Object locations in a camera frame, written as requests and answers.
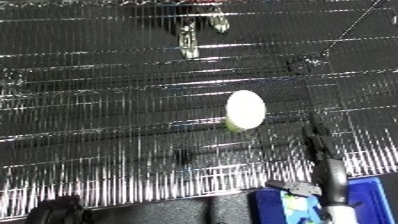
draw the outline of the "blue tray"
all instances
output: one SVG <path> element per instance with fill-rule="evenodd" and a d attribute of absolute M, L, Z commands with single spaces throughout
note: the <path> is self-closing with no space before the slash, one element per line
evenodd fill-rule
<path fill-rule="evenodd" d="M 383 186 L 376 177 L 349 181 L 349 204 L 357 205 L 355 212 L 359 224 L 394 224 Z M 264 189 L 256 193 L 261 224 L 287 223 L 286 210 L 280 191 Z"/>

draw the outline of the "black mechanical part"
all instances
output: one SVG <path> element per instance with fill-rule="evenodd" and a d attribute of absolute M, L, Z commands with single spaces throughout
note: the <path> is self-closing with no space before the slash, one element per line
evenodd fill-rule
<path fill-rule="evenodd" d="M 342 157 L 333 146 L 332 136 L 319 115 L 311 113 L 303 128 L 310 160 L 315 164 L 313 182 L 322 190 L 322 206 L 347 205 L 348 177 Z"/>
<path fill-rule="evenodd" d="M 32 209 L 25 224 L 93 224 L 91 210 L 80 205 L 78 196 L 46 200 Z"/>

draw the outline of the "wire rack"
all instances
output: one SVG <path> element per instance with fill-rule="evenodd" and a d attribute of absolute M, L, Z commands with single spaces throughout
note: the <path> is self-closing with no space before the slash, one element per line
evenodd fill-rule
<path fill-rule="evenodd" d="M 225 35 L 188 15 L 192 61 L 173 32 L 179 7 L 0 1 L 0 219 L 57 195 L 104 207 L 309 180 L 312 110 L 352 177 L 397 171 L 391 2 L 224 2 Z M 232 133 L 224 108 L 241 89 L 264 99 L 267 118 Z"/>

